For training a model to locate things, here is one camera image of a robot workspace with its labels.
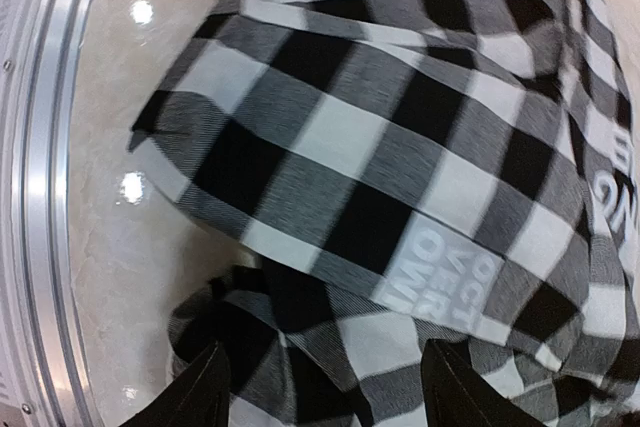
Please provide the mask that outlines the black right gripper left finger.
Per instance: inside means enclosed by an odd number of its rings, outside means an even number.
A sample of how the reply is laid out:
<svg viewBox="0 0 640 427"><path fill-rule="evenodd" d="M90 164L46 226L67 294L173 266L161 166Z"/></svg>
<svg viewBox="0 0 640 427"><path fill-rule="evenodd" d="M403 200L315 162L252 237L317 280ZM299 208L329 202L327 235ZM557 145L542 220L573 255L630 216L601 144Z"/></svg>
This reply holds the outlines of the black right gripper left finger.
<svg viewBox="0 0 640 427"><path fill-rule="evenodd" d="M122 427L227 427L230 365L213 342L145 409Z"/></svg>

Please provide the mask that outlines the black white checked shirt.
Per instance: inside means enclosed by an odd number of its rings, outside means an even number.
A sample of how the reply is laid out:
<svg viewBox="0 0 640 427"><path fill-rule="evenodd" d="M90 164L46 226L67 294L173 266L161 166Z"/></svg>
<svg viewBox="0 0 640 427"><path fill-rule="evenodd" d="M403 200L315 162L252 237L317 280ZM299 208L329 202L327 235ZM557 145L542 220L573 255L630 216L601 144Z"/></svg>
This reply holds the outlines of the black white checked shirt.
<svg viewBox="0 0 640 427"><path fill-rule="evenodd" d="M219 342L228 426L429 426L435 339L540 426L637 425L632 115L604 0L217 0L129 144L253 258L172 382Z"/></svg>

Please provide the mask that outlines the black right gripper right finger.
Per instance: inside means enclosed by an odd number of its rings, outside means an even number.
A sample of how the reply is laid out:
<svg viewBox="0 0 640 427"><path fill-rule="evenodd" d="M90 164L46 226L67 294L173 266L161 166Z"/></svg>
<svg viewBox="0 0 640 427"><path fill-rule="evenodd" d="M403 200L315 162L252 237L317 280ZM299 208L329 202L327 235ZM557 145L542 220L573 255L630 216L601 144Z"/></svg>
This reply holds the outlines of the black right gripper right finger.
<svg viewBox="0 0 640 427"><path fill-rule="evenodd" d="M451 345L429 340L421 360L429 426L538 427L541 423L496 392Z"/></svg>

